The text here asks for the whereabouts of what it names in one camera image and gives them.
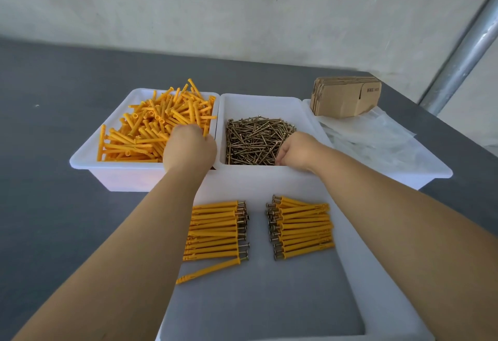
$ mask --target metal pole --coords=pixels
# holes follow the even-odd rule
[[[498,36],[498,0],[488,0],[419,105],[438,115]]]

